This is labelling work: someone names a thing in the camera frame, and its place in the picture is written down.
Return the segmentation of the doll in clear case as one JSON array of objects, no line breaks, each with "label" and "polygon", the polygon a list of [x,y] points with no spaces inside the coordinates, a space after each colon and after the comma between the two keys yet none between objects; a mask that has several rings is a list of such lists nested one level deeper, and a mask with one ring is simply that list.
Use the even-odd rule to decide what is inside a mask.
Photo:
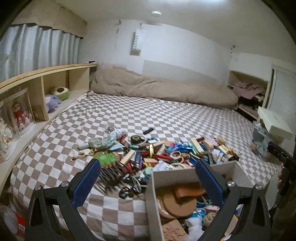
[{"label": "doll in clear case", "polygon": [[9,125],[16,138],[23,137],[33,129],[35,120],[27,88],[5,98],[4,105]]}]

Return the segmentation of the wall hanging organizer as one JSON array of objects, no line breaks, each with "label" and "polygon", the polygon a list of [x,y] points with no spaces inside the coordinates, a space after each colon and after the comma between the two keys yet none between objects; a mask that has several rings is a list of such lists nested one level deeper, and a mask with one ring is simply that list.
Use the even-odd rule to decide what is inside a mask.
[{"label": "wall hanging organizer", "polygon": [[130,50],[131,55],[139,56],[141,54],[144,46],[145,35],[145,29],[136,29],[133,35],[132,46]]}]

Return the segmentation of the black marker pen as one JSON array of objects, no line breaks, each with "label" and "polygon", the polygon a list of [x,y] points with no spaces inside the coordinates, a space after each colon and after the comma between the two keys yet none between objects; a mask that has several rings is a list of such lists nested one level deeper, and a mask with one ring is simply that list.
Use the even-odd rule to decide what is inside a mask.
[{"label": "black marker pen", "polygon": [[148,130],[143,131],[144,135],[147,135],[148,133],[151,133],[154,130],[154,128],[149,128]]}]

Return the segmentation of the grey curtain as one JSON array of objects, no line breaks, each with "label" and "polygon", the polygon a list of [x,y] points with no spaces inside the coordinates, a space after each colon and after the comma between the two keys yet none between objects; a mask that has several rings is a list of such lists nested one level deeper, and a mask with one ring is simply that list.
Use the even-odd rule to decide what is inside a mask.
[{"label": "grey curtain", "polygon": [[1,82],[33,70],[78,63],[80,38],[33,24],[13,25],[1,39]]}]

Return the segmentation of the white storage box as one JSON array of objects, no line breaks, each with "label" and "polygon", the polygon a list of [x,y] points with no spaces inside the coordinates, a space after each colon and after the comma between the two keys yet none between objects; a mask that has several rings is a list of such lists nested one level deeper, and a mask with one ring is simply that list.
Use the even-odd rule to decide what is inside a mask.
[{"label": "white storage box", "polygon": [[[215,164],[211,167],[215,172],[231,178],[238,186],[253,187],[248,176],[235,161],[220,165]],[[178,183],[183,184],[194,182],[199,182],[199,178],[197,177],[194,168],[152,172],[145,192],[145,205],[149,222],[150,240],[164,240],[161,218],[157,205],[156,190]]]}]

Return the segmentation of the square wooden carved coaster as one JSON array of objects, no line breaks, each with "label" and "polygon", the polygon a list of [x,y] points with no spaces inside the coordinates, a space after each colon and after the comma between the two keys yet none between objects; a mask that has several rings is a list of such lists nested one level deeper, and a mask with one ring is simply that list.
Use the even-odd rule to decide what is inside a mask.
[{"label": "square wooden carved coaster", "polygon": [[177,219],[162,225],[162,231],[164,240],[166,241],[183,240],[187,236],[185,230]]}]

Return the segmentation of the large round cork coaster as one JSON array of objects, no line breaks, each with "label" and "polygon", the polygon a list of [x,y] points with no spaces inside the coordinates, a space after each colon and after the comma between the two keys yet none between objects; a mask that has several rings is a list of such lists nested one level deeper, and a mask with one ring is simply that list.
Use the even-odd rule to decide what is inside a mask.
[{"label": "large round cork coaster", "polygon": [[192,214],[196,209],[197,201],[195,198],[184,197],[177,199],[173,189],[168,189],[163,194],[163,204],[165,210],[173,217],[180,218]]}]

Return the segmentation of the checkered bed blanket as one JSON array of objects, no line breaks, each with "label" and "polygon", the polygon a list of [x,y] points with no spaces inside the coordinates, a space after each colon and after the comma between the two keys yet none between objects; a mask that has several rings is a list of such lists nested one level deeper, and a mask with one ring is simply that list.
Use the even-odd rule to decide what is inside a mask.
[{"label": "checkered bed blanket", "polygon": [[[250,150],[253,124],[234,110],[151,98],[95,94],[59,114],[20,156],[10,179],[11,205],[27,215],[34,188],[56,187],[83,170],[90,157],[73,160],[77,145],[106,135],[115,126],[129,136],[148,128],[149,138],[188,142],[192,138],[222,136],[239,155],[239,165],[252,184],[266,186],[279,170]],[[120,199],[96,184],[82,207],[82,218],[98,240],[148,240],[149,227],[143,195]]]}]

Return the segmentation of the brown leather pouch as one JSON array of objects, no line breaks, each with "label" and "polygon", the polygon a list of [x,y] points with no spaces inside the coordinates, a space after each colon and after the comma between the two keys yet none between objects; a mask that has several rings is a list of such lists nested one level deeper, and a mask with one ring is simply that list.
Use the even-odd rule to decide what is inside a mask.
[{"label": "brown leather pouch", "polygon": [[206,193],[206,190],[199,182],[195,182],[175,185],[173,192],[177,200],[183,200],[185,198],[196,198],[201,196]]}]

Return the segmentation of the green plush toy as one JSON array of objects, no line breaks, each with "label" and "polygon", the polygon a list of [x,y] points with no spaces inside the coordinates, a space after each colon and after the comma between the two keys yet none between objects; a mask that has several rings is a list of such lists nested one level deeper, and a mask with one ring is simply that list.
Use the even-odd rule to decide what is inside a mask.
[{"label": "green plush toy", "polygon": [[56,86],[51,90],[51,94],[60,100],[66,100],[70,97],[70,90],[66,87]]}]

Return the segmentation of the wooden headboard shelf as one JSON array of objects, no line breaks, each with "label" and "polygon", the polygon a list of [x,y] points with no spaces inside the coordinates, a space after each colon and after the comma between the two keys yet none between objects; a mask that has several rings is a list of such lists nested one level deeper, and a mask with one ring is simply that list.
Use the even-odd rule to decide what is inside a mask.
[{"label": "wooden headboard shelf", "polygon": [[[1,82],[1,94],[7,94],[18,87],[27,88],[30,104],[37,108],[40,115],[29,133],[17,140],[16,149],[11,157],[1,163],[1,191],[3,191],[19,157],[32,140],[57,115],[66,110],[72,103],[75,103],[78,98],[89,90],[90,69],[96,69],[96,67],[96,63],[60,65],[27,72]],[[70,90],[70,96],[62,101],[53,113],[47,113],[45,95],[49,94],[55,86],[67,87]]]}]

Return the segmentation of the white plastic figure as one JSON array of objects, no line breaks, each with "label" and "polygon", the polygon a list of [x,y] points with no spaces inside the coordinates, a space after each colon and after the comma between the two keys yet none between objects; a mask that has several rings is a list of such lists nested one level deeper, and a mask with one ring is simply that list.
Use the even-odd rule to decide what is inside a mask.
[{"label": "white plastic figure", "polygon": [[184,240],[191,240],[197,241],[203,235],[202,230],[202,221],[203,218],[198,217],[191,217],[186,220],[186,224],[188,226],[188,235],[184,238]]}]

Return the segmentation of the black hair claw clip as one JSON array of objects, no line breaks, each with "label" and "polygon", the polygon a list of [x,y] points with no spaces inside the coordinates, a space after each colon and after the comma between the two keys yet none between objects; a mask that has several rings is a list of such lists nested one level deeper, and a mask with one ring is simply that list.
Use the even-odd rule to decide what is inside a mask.
[{"label": "black hair claw clip", "polygon": [[104,184],[106,190],[115,189],[122,183],[123,177],[128,173],[125,165],[116,161],[111,164],[104,165],[101,168],[99,178]]}]

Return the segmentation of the white flat box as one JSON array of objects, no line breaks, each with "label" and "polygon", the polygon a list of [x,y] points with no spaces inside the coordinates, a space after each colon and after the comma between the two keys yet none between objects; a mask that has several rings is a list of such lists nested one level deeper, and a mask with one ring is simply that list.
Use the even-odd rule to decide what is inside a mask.
[{"label": "white flat box", "polygon": [[262,107],[258,108],[257,113],[269,134],[291,140],[292,130],[279,114]]}]

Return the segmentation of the red box on floor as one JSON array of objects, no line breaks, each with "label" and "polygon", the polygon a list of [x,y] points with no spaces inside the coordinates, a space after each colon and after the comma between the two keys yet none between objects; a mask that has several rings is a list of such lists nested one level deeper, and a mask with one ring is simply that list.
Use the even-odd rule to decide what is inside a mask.
[{"label": "red box on floor", "polygon": [[15,212],[16,220],[17,220],[17,232],[16,235],[24,238],[25,237],[25,226],[26,219]]}]

